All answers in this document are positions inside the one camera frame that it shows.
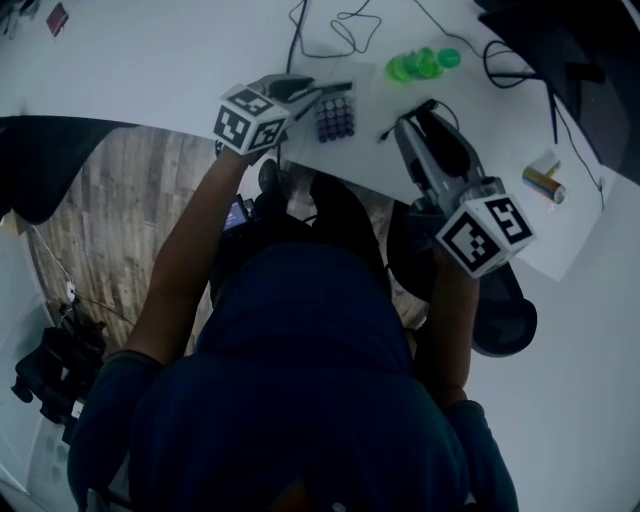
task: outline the battery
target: battery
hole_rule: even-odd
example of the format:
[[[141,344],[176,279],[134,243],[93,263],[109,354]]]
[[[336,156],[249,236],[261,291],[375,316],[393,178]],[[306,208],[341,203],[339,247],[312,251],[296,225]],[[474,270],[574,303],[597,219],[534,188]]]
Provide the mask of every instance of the battery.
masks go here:
[[[328,95],[316,105],[315,125],[320,143],[355,135],[354,101],[348,95],[337,97],[338,92]]]
[[[522,180],[556,204],[562,203],[565,197],[567,197],[567,191],[563,185],[531,167],[527,167],[522,172]]]

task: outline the wooden floor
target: wooden floor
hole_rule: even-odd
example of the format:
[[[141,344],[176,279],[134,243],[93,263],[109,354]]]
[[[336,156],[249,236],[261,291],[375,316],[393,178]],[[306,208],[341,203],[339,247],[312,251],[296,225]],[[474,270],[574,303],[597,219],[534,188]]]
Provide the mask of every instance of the wooden floor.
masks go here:
[[[118,129],[96,148],[62,204],[38,226],[52,252],[76,284],[81,307],[107,324],[110,351],[122,346],[131,324],[87,300],[99,302],[135,322],[160,246],[177,222],[202,176],[215,159],[208,139],[153,128]],[[258,166],[247,172],[240,191],[255,197]],[[311,174],[295,168],[289,212],[298,218],[314,213],[308,196]],[[392,201],[351,186],[369,213],[381,249]],[[66,278],[35,233],[30,245],[50,310],[56,318],[66,299]],[[405,326],[424,319],[424,304],[394,285],[394,304]],[[211,313],[205,292],[193,327],[190,350]]]

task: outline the small box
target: small box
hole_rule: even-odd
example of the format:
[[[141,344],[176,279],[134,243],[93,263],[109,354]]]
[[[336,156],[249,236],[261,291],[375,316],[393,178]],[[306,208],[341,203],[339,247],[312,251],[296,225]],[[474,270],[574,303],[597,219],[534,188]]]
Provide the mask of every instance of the small box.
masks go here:
[[[512,194],[462,203],[436,239],[474,279],[507,263],[536,239]]]
[[[57,37],[62,28],[69,19],[69,13],[65,10],[62,3],[58,2],[51,11],[51,14],[47,17],[47,26],[53,34],[53,37]]]
[[[213,134],[241,155],[275,146],[291,113],[266,96],[236,85],[220,99]]]
[[[2,220],[0,220],[0,233],[20,236],[26,229],[27,223],[13,211],[7,213]]]

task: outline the tabletop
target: tabletop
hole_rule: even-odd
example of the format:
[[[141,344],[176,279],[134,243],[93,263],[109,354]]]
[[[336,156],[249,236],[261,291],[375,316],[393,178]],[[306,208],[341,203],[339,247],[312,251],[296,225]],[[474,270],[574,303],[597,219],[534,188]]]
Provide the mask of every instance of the tabletop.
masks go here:
[[[13,39],[0,38],[0,116],[109,119],[213,138],[218,99],[224,92],[237,83],[284,72],[295,30],[288,13],[298,2],[66,0],[69,20],[53,38],[45,20],[56,3],[42,0],[33,21],[18,27]],[[330,22],[362,3],[309,0],[302,31],[307,52],[347,51]],[[471,0],[422,4],[479,52],[497,39],[477,21],[481,10]],[[600,196],[562,123],[559,144],[554,146],[543,83],[495,88],[484,74],[482,60],[464,43],[445,36],[413,0],[371,0],[363,12],[382,18],[365,53],[312,59],[301,55],[298,47],[292,66],[292,72],[319,81],[354,80],[356,135],[320,144],[312,120],[303,118],[289,130],[284,157],[410,203],[420,194],[395,140],[390,136],[379,144],[378,137],[399,115],[426,99],[444,102],[457,115],[460,131],[478,152],[486,174],[502,178],[538,235],[518,257],[562,279],[600,217]],[[344,23],[362,49],[375,21],[352,18]],[[461,66],[436,80],[402,85],[386,77],[384,68],[391,58],[424,46],[458,49]],[[496,58],[496,63],[510,71],[526,68],[513,55]],[[579,128],[563,112],[581,156],[596,179],[604,180],[606,199],[616,174],[597,163]],[[438,113],[449,119],[446,111]],[[568,193],[561,205],[522,182],[527,164],[550,148],[561,159],[556,179]]]

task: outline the hand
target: hand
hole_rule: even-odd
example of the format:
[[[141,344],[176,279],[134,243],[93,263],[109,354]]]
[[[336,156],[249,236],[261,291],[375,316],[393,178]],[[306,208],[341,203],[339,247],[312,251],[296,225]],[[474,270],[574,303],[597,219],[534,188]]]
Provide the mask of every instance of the hand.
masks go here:
[[[246,168],[255,164],[260,159],[260,157],[262,156],[262,152],[258,151],[257,153],[241,155],[239,153],[236,153],[230,147],[223,146],[222,151],[218,155],[218,158],[223,158],[234,166],[242,166]]]
[[[439,273],[466,277],[469,281],[475,281],[464,271],[464,269],[460,267],[460,265],[458,265],[458,262],[444,249],[444,247],[437,242],[433,246],[433,259],[436,260]]]
[[[280,134],[280,137],[278,138],[278,142],[277,144],[275,144],[274,146],[265,148],[265,149],[260,149],[258,151],[254,151],[253,153],[248,153],[246,155],[240,155],[239,153],[236,153],[233,149],[231,149],[228,146],[225,146],[222,141],[216,141],[216,156],[221,156],[223,151],[229,152],[233,155],[235,155],[237,158],[240,159],[240,161],[242,161],[244,164],[247,165],[247,167],[251,166],[251,165],[255,165],[258,160],[260,160],[264,155],[267,154],[268,151],[270,151],[271,149],[276,149],[278,148],[278,146],[280,146],[280,144],[282,144],[283,142],[286,142],[288,140],[287,137],[287,132],[283,131]]]

